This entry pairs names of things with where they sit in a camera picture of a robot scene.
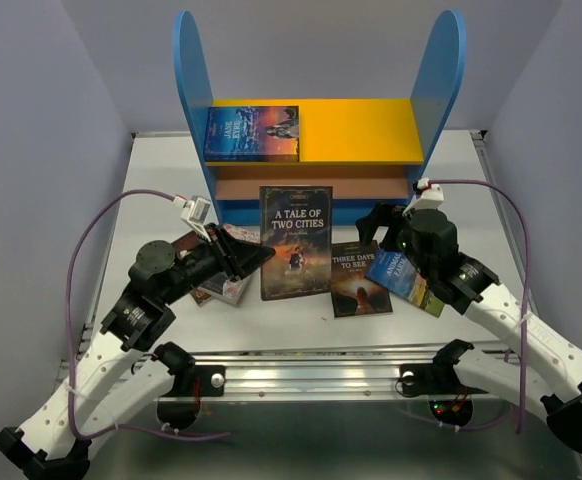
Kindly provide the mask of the A Tale of Two Cities book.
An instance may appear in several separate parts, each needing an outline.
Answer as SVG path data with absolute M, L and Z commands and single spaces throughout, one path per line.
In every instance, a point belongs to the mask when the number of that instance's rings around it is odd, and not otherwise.
M 260 240 L 275 251 L 261 268 L 262 300 L 330 290 L 332 195 L 330 186 L 260 188 Z

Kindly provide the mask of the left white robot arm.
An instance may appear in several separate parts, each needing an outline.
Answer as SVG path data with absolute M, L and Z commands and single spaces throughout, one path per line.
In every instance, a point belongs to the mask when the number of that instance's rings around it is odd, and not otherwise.
M 128 428 L 150 401 L 192 386 L 194 358 L 158 341 L 175 320 L 171 305 L 219 273 L 244 279 L 275 254 L 213 223 L 195 237 L 189 245 L 143 245 L 127 286 L 62 385 L 20 426 L 0 431 L 0 451 L 26 478 L 83 478 L 94 441 Z

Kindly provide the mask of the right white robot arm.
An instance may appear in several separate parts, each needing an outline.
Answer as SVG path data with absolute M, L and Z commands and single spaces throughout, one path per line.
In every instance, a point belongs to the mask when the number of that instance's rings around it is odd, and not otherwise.
M 548 388 L 536 399 L 548 428 L 582 454 L 582 350 L 525 312 L 492 270 L 462 253 L 456 225 L 443 212 L 378 203 L 355 226 L 363 244 L 386 228 L 381 248 L 405 255 L 438 299 L 519 355 L 514 374 L 532 369 Z

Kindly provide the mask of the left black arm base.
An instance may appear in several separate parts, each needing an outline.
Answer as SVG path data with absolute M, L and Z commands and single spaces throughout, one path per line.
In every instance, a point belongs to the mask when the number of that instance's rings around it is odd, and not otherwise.
M 169 375 L 168 390 L 158 398 L 156 409 L 167 430 L 183 432 L 197 420 L 204 397 L 224 395 L 226 367 L 222 364 L 198 364 L 173 342 L 157 346 L 151 360 L 166 366 Z

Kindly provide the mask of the Jane Eyre book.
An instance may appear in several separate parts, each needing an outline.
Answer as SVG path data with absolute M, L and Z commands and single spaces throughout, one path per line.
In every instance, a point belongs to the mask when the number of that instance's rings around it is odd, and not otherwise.
M 207 118 L 204 159 L 207 163 L 298 162 L 299 107 L 212 107 Z

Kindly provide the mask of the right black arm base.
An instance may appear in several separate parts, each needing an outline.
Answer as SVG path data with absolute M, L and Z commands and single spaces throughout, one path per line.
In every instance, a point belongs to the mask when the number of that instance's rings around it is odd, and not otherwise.
M 473 415 L 472 390 L 461 383 L 454 367 L 474 346 L 453 340 L 441 348 L 429 363 L 403 364 L 395 381 L 395 391 L 404 398 L 429 396 L 433 419 L 442 425 L 466 427 Z

